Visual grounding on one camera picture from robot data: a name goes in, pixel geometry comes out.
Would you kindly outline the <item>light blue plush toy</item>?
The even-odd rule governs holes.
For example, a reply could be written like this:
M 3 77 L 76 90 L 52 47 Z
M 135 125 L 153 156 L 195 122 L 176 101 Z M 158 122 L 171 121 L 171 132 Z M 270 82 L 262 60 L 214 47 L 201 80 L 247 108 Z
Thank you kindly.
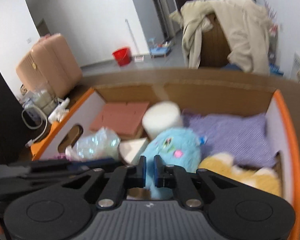
M 201 162 L 201 146 L 206 143 L 190 128 L 171 128 L 161 132 L 149 143 L 141 154 L 146 157 L 146 185 L 150 198 L 166 200 L 173 196 L 172 190 L 155 186 L 154 157 L 159 155 L 165 165 L 177 165 L 187 172 L 194 173 Z

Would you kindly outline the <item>yellow white plush toy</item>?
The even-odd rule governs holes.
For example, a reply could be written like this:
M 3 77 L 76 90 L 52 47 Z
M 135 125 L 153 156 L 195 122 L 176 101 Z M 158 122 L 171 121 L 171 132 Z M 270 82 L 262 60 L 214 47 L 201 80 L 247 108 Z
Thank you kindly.
M 245 185 L 282 197 L 279 176 L 272 168 L 244 169 L 234 164 L 234 157 L 226 152 L 206 157 L 198 168 L 205 168 Z

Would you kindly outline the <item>white round sponge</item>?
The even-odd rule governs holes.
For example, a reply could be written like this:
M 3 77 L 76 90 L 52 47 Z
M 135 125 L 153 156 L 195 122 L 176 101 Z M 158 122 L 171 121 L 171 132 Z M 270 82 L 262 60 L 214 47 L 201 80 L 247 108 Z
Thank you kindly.
M 183 127 L 179 106 L 171 101 L 162 101 L 147 109 L 142 126 L 151 140 L 161 132 L 175 127 Z

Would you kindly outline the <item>pink layered sponge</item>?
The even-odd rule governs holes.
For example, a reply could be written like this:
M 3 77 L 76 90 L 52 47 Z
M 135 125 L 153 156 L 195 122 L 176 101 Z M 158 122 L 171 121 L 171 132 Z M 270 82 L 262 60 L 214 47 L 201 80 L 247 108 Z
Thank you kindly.
M 149 102 L 109 102 L 95 116 L 89 130 L 111 129 L 122 140 L 139 139 L 143 134 L 142 118 Z

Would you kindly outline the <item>iridescent mesh bath ball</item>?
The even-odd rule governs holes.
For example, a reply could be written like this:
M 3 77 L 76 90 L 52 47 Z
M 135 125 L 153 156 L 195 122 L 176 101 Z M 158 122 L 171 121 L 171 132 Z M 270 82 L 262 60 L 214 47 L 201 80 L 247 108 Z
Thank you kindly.
M 85 137 L 81 137 L 74 146 L 67 146 L 65 156 L 69 160 L 89 161 L 112 158 L 120 159 L 119 145 L 121 139 L 111 129 L 102 127 Z

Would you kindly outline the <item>lavender knitted cloth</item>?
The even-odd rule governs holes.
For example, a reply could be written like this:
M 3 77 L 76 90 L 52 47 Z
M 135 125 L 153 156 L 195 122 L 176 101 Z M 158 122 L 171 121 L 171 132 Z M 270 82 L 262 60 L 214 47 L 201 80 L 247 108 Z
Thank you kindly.
M 239 166 L 262 168 L 276 164 L 276 153 L 271 151 L 267 137 L 265 113 L 243 117 L 228 114 L 203 116 L 183 111 L 181 115 L 184 126 L 205 140 L 201 146 L 203 159 L 228 153 Z

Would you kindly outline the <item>white spray bottle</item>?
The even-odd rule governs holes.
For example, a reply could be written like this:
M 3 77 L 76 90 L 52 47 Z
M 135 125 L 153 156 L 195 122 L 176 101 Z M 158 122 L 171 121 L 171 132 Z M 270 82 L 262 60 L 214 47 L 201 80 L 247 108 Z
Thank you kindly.
M 57 102 L 57 107 L 52 111 L 52 113 L 48 117 L 48 121 L 50 124 L 53 124 L 54 122 L 61 122 L 64 119 L 64 117 L 69 113 L 69 109 L 67 109 L 70 103 L 69 98 L 66 98 L 65 100 L 58 98 Z

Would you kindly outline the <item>red plastic bucket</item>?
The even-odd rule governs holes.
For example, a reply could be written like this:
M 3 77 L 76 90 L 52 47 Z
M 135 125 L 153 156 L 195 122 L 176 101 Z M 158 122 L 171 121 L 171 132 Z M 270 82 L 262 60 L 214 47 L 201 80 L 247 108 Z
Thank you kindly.
M 129 47 L 122 47 L 112 53 L 115 61 L 120 67 L 126 66 L 131 62 L 131 50 Z

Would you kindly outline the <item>beige coat on chair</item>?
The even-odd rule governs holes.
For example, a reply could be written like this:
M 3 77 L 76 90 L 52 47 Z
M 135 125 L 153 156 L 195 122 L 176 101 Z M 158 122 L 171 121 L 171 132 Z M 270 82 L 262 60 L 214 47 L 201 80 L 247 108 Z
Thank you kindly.
M 183 30 L 185 66 L 198 69 L 204 33 L 214 13 L 230 47 L 227 59 L 245 73 L 269 75 L 269 31 L 273 25 L 265 7 L 254 0 L 192 0 L 169 15 Z

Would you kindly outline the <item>black paper shopping bag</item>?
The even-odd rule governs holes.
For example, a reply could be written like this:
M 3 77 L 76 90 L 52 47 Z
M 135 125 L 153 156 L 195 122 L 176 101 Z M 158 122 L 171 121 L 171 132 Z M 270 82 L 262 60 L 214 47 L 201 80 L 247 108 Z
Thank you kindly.
M 18 160 L 27 141 L 27 127 L 22 118 L 22 106 L 0 74 L 0 164 Z

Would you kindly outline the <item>red cardboard box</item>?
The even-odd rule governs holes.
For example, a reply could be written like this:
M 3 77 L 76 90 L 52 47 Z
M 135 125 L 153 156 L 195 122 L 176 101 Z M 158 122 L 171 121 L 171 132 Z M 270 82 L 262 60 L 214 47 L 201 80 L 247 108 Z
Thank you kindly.
M 175 102 L 181 109 L 202 115 L 219 113 L 241 116 L 266 113 L 270 148 L 281 157 L 283 197 L 295 210 L 290 239 L 300 238 L 300 151 L 293 122 L 281 92 L 252 85 L 208 83 L 100 85 L 70 97 L 70 111 L 53 125 L 50 134 L 31 146 L 34 160 L 54 157 L 68 131 L 80 124 L 85 134 L 106 102 Z

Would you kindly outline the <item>white wedge sponge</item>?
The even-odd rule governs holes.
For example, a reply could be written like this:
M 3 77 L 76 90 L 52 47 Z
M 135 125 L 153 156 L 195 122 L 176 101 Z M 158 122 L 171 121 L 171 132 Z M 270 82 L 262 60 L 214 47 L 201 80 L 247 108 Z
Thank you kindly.
M 127 164 L 136 165 L 148 144 L 149 140 L 147 138 L 120 142 L 119 152 L 122 160 Z

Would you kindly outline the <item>pink satin scrunchie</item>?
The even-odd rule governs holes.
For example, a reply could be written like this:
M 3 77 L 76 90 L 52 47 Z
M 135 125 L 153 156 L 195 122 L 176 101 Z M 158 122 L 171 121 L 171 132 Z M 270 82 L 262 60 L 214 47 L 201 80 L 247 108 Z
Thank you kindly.
M 65 153 L 59 153 L 55 155 L 53 159 L 72 161 L 71 157 L 67 156 Z

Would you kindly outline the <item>pink hard-shell suitcase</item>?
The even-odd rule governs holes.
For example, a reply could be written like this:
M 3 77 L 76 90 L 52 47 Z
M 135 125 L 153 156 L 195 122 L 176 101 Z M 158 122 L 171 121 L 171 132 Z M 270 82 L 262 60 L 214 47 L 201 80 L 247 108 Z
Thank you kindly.
M 59 98 L 83 76 L 62 34 L 42 37 L 18 63 L 16 73 L 27 90 L 46 89 Z

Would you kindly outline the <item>small blue stool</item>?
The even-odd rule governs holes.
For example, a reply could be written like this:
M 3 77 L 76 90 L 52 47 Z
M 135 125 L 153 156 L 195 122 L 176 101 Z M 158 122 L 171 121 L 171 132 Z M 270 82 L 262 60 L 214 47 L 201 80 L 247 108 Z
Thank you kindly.
M 172 50 L 172 47 L 175 45 L 175 40 L 165 41 L 163 43 L 155 43 L 155 38 L 150 38 L 149 43 L 149 52 L 151 58 L 163 56 L 166 57 Z

